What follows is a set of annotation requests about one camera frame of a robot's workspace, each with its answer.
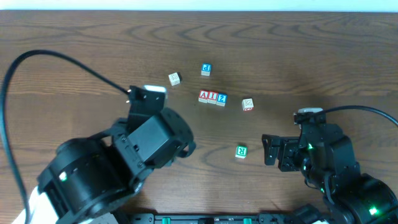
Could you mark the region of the blue number 2 block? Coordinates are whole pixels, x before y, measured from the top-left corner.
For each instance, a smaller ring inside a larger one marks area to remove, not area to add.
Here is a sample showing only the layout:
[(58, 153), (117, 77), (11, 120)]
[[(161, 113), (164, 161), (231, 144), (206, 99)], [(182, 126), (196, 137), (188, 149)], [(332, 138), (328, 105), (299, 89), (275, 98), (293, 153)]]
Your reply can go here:
[(217, 100), (216, 100), (216, 105), (218, 106), (225, 106), (226, 105), (226, 100), (228, 99), (228, 96), (222, 93), (218, 94)]

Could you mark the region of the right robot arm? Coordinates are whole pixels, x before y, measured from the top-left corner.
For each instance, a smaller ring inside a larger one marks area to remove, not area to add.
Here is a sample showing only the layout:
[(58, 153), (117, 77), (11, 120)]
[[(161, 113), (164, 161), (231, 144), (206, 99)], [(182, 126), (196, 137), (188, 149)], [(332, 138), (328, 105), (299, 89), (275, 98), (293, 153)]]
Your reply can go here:
[(337, 223), (397, 223), (397, 197), (379, 179), (361, 172), (351, 139), (326, 116), (296, 113), (300, 136), (262, 135), (264, 163), (302, 173), (319, 190)]

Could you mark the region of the red letter I block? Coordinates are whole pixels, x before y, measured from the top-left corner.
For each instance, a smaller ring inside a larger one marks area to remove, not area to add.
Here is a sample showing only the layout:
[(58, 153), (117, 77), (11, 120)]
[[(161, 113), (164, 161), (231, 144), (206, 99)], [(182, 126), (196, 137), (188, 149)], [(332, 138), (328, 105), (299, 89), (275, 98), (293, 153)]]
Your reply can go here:
[(208, 98), (207, 98), (208, 103), (216, 104), (217, 98), (218, 98), (218, 92), (215, 91), (208, 92)]

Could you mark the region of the red letter A block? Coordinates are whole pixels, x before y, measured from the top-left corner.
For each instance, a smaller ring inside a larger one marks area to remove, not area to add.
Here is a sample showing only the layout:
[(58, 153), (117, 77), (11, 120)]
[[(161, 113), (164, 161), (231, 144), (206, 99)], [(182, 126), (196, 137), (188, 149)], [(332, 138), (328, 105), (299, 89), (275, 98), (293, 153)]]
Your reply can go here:
[(199, 94), (199, 97), (198, 97), (198, 101), (199, 101), (199, 102), (202, 102), (202, 103), (207, 103), (207, 102), (208, 102), (208, 94), (209, 94), (209, 91), (207, 91), (207, 90), (200, 90), (200, 94)]

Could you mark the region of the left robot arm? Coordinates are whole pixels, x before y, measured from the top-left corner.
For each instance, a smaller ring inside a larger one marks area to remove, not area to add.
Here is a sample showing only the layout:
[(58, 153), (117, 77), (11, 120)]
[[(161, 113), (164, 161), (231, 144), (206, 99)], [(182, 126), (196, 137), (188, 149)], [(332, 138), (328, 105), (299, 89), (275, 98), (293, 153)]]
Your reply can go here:
[(127, 95), (127, 118), (57, 148), (16, 223), (87, 223), (137, 195), (154, 170), (192, 154), (192, 131), (165, 107), (165, 88), (132, 86)]

